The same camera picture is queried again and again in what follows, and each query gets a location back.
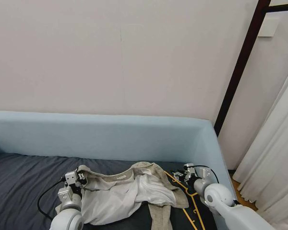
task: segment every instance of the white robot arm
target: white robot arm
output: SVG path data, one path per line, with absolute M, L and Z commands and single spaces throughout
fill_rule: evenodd
M 209 168 L 202 167 L 199 177 L 195 167 L 185 164 L 184 172 L 174 173 L 175 179 L 193 186 L 201 201 L 224 218 L 229 230 L 275 230 L 254 210 L 239 204 L 224 185 L 213 183 Z
M 81 188 L 87 184 L 82 173 L 77 170 L 68 172 L 64 177 L 65 186 L 58 191 L 61 204 L 56 207 L 58 213 L 52 220 L 50 230 L 81 230 Z

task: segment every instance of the wooden floor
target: wooden floor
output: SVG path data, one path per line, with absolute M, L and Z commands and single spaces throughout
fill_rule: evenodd
M 235 181 L 233 178 L 232 178 L 232 175 L 230 175 L 230 178 L 231 178 L 231 181 L 232 181 L 232 184 L 234 185 L 234 188 L 235 188 L 235 192 L 236 192 L 236 195 L 237 195 L 237 199 L 238 201 L 240 202 L 240 204 L 242 204 L 243 206 L 247 206 L 247 207 L 250 207 L 251 209 L 257 211 L 257 208 L 255 207 L 255 204 L 252 204 L 248 201 L 245 201 L 241 195 L 240 195 L 240 192 L 237 190 L 238 186 L 240 185 L 239 182 Z

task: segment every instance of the light blue headboard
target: light blue headboard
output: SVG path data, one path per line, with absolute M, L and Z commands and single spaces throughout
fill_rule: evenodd
M 214 169 L 232 190 L 216 134 L 202 119 L 0 111 L 0 152 L 193 162 Z

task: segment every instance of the white wall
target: white wall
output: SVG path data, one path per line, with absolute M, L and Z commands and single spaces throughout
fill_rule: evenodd
M 215 120 L 256 0 L 0 0 L 0 110 Z
M 288 75 L 288 12 L 271 16 L 281 18 L 275 36 L 257 38 L 219 135 L 229 169 L 242 160 Z

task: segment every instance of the mattress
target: mattress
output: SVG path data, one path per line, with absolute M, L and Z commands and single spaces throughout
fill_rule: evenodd
M 48 230 L 50 220 L 37 210 L 37 199 L 43 191 L 58 181 L 66 172 L 85 164 L 93 171 L 103 174 L 117 174 L 135 161 L 92 160 L 77 157 L 43 157 L 20 154 L 0 154 L 0 230 Z M 183 163 L 156 162 L 165 171 L 181 169 Z M 50 190 L 41 200 L 41 208 L 54 217 L 55 207 L 60 204 L 57 196 L 59 184 Z M 209 209 L 195 198 L 206 229 L 216 229 Z M 203 229 L 193 208 L 186 209 L 197 229 Z M 194 229 L 184 211 L 171 208 L 170 220 L 174 230 Z M 129 218 L 102 226 L 85 224 L 84 230 L 149 230 L 151 217 L 147 203 Z

